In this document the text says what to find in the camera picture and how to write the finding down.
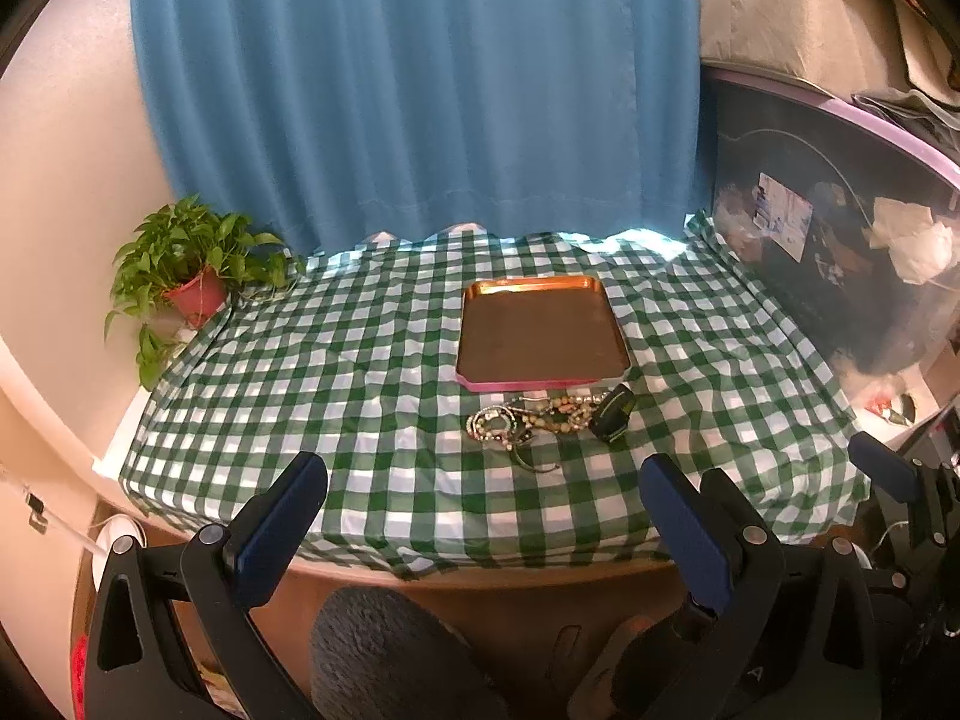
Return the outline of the grey fuzzy sleeve forearm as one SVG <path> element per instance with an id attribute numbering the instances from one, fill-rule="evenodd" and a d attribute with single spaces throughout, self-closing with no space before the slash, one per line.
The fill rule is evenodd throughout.
<path id="1" fill-rule="evenodd" d="M 505 718 L 505 702 L 439 617 L 382 587 L 325 600 L 311 639 L 311 697 L 325 718 Z"/>

